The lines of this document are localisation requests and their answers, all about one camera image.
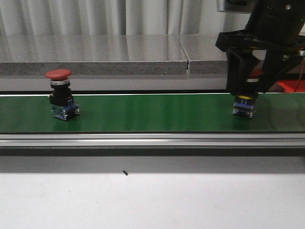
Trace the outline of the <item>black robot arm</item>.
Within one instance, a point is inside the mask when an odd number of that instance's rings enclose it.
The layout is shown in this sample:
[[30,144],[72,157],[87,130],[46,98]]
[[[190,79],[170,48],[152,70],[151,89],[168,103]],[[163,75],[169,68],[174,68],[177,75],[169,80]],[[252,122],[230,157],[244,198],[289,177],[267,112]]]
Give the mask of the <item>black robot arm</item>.
[[221,32],[216,47],[227,56],[226,89],[241,92],[260,59],[255,50],[265,51],[262,73],[256,89],[268,91],[278,80],[302,62],[300,50],[305,38],[299,33],[305,24],[303,0],[258,0],[245,29]]

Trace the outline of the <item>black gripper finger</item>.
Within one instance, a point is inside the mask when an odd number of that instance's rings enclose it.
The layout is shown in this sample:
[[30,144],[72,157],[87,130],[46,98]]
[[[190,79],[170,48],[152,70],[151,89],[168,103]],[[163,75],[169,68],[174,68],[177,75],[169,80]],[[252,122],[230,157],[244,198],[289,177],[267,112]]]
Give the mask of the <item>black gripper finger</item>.
[[230,94],[236,95],[241,91],[248,76],[260,60],[253,55],[253,50],[251,49],[228,49],[226,57],[226,90]]
[[262,65],[263,74],[259,77],[259,92],[267,92],[287,72],[303,61],[299,51],[278,52],[267,50]]

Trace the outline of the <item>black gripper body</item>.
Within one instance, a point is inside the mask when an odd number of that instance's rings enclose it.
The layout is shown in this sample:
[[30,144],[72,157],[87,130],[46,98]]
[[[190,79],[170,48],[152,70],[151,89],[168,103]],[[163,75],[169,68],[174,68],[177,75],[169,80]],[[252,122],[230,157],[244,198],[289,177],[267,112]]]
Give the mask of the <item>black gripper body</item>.
[[297,36],[292,46],[280,45],[257,39],[245,30],[221,32],[216,41],[216,47],[225,52],[228,49],[274,50],[278,52],[294,52],[305,49],[305,37]]

